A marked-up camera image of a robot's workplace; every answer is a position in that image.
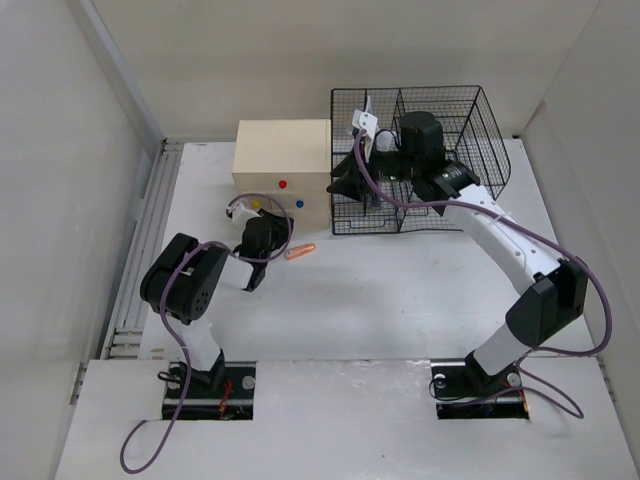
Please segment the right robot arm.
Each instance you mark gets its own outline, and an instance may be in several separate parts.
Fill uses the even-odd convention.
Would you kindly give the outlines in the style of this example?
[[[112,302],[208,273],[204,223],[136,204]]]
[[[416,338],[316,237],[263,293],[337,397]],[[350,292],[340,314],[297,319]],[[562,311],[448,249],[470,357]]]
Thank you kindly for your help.
[[[582,315],[588,278],[576,261],[543,249],[519,230],[479,177],[447,156],[443,127],[433,114],[410,112],[399,125],[393,134],[380,129],[372,113],[354,111],[353,147],[332,169],[327,191],[357,201],[374,194],[409,209],[411,203],[384,193],[375,178],[408,180],[420,202],[473,239],[511,281],[519,298],[504,324],[465,359],[465,386],[484,394],[520,357]]]

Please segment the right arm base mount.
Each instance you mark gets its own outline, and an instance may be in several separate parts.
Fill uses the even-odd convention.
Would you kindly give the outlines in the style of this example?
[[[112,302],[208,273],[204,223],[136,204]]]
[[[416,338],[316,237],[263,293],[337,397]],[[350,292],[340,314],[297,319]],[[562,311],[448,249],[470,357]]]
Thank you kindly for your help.
[[[428,389],[439,420],[529,419],[514,364],[487,376],[464,359],[436,359],[430,362],[430,371]]]

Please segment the white paper manual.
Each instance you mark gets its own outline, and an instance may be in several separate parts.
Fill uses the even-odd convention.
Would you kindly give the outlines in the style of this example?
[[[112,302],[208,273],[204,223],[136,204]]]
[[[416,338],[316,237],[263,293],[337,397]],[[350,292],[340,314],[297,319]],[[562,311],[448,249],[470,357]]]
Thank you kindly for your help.
[[[373,114],[372,99],[368,93],[365,93],[365,100],[365,109],[362,119],[373,117],[375,128],[365,126],[367,136],[364,141],[364,160],[369,176],[374,179],[377,174],[373,172],[372,167],[370,166],[371,153],[376,149],[379,149],[382,152],[389,151],[396,145],[397,138],[393,131],[379,128],[377,117]]]

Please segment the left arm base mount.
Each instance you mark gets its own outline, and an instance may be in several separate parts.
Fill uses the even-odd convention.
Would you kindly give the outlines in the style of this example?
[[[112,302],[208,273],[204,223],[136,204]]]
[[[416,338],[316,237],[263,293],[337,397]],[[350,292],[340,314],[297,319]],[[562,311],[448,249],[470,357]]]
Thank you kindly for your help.
[[[157,374],[165,383],[161,415],[171,420],[178,410],[186,365],[171,362],[165,371]],[[248,421],[253,419],[257,364],[228,362],[215,372],[212,383],[207,383],[204,373],[195,370],[186,397],[178,412],[178,420]]]

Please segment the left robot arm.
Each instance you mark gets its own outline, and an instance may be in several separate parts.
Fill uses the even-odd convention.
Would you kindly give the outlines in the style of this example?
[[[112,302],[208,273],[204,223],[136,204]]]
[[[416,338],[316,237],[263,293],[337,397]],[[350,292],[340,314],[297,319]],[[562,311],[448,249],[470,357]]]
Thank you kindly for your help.
[[[201,319],[221,280],[246,292],[254,291],[265,277],[267,264],[285,250],[294,219],[265,209],[253,210],[237,202],[226,216],[242,228],[240,243],[229,248],[176,234],[146,272],[140,297],[154,312],[165,314],[165,324],[181,339],[185,360],[170,371],[188,382],[201,396],[217,394],[223,387],[225,358]]]

